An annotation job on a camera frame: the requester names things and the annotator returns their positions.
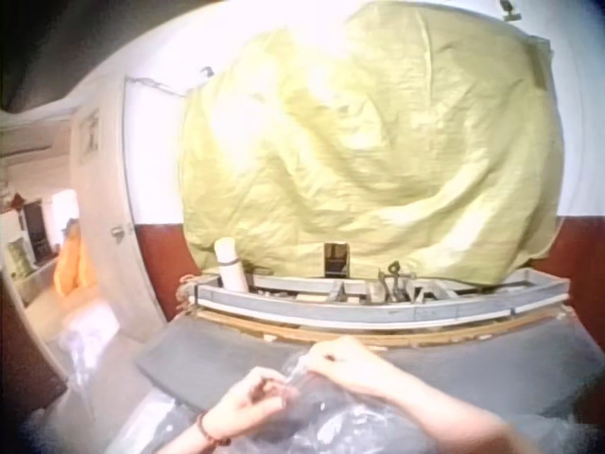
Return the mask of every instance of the wooden board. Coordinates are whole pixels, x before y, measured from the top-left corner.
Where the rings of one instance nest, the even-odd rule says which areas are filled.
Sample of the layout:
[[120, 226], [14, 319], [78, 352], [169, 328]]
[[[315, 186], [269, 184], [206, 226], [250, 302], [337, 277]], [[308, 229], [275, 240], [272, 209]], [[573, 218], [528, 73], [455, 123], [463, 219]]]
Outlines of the wooden board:
[[[270, 323], [260, 323], [250, 319], [233, 317], [207, 309], [194, 309], [190, 316], [198, 317], [209, 322], [219, 323], [257, 337], [269, 335], [286, 341], [314, 343], [329, 341], [344, 333], [309, 330], [290, 326], [280, 326]], [[419, 347], [428, 345], [443, 345], [475, 339], [490, 339], [512, 330], [528, 326], [545, 319], [574, 316], [568, 307], [557, 306], [536, 310], [502, 321], [490, 321], [480, 325], [455, 327], [451, 329], [424, 330], [423, 332], [393, 333], [393, 334], [352, 334], [360, 341], [377, 347]]]

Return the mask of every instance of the bracelet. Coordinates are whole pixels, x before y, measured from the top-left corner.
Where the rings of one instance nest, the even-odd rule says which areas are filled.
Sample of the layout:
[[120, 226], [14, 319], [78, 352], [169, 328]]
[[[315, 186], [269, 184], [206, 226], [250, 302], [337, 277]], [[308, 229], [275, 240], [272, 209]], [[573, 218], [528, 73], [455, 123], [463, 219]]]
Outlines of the bracelet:
[[222, 440], [217, 440], [215, 437], [210, 435], [202, 424], [203, 417], [206, 415], [206, 412], [200, 413], [196, 418], [196, 427], [204, 436], [204, 438], [208, 441], [211, 447], [219, 447], [219, 446], [228, 446], [231, 444], [231, 438], [223, 438]]

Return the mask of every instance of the metal frame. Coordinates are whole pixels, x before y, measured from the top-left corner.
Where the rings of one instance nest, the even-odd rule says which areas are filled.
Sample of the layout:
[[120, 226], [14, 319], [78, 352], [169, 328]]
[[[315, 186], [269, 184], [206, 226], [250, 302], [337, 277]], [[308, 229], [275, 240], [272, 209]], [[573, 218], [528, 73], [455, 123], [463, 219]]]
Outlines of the metal frame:
[[[425, 305], [410, 303], [360, 306], [337, 303], [333, 295], [344, 288], [348, 295], [366, 295], [367, 281], [337, 279], [298, 279], [273, 276], [252, 277], [259, 288], [275, 290], [328, 293], [327, 303], [293, 301], [274, 296], [240, 293], [218, 287], [218, 277], [205, 277], [203, 284], [194, 286], [189, 302], [212, 310], [271, 323], [286, 323], [335, 330], [396, 331], [428, 327], [451, 326], [482, 322], [552, 306], [568, 299], [569, 281], [539, 271], [516, 271], [503, 282], [505, 285], [526, 284], [530, 287], [511, 292], [471, 298], [451, 298]], [[420, 280], [428, 287], [435, 281]], [[441, 297], [453, 296], [456, 290], [474, 288], [452, 281], [438, 281]]]

